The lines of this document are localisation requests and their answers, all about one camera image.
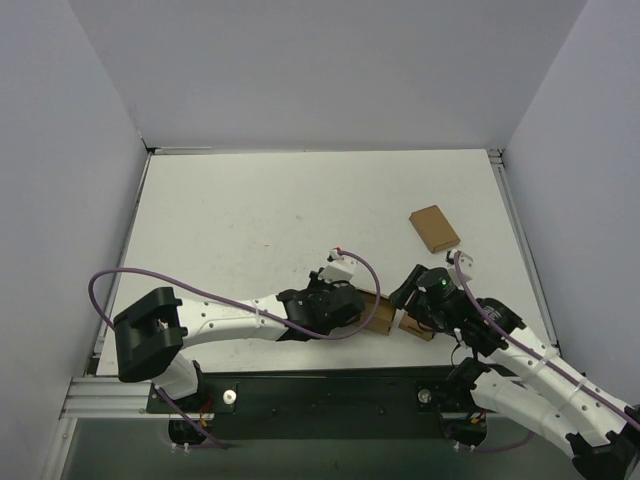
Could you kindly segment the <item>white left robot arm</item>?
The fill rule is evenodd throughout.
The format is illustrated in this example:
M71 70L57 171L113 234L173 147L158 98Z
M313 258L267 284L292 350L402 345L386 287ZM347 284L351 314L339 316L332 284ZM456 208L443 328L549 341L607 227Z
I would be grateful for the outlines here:
M150 380L183 411L204 402L197 362L182 351L213 342L258 339L305 342L356 323L365 311L359 291L342 280L327 283L315 274L302 290L241 301L181 299L171 287L158 287L114 319L118 378Z

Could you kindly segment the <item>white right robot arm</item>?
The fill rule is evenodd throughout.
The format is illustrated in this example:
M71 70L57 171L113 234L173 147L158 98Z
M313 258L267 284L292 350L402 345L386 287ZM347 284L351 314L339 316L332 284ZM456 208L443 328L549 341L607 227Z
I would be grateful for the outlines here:
M639 410L570 367L520 316L474 298L444 268L417 265L390 296L418 324L473 353L448 381L473 403L546 439L585 479L627 479L639 464Z

